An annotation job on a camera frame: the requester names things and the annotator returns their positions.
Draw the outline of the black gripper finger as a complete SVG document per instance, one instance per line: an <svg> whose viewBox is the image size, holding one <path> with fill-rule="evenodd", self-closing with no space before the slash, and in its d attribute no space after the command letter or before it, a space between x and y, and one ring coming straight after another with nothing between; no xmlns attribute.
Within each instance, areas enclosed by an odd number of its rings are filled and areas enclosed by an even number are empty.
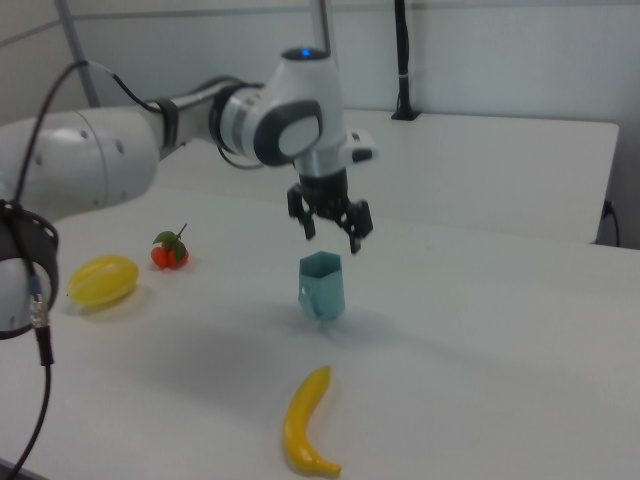
<svg viewBox="0 0 640 480"><path fill-rule="evenodd" d="M305 209L303 201L302 189L299 184L294 185L287 191L289 217L299 222L304 230L305 238L311 240L316 235L313 212Z"/></svg>
<svg viewBox="0 0 640 480"><path fill-rule="evenodd" d="M350 252L356 255L362 241L373 231L370 207L366 200L347 202L345 212L340 217L340 227L349 238Z"/></svg>

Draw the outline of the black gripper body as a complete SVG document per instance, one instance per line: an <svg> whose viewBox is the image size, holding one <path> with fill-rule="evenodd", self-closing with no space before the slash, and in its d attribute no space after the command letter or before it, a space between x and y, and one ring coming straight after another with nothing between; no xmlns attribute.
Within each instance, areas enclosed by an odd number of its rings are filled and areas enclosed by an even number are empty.
<svg viewBox="0 0 640 480"><path fill-rule="evenodd" d="M324 219L340 221L347 213L348 179L345 169L324 177L299 177L303 199Z"/></svg>

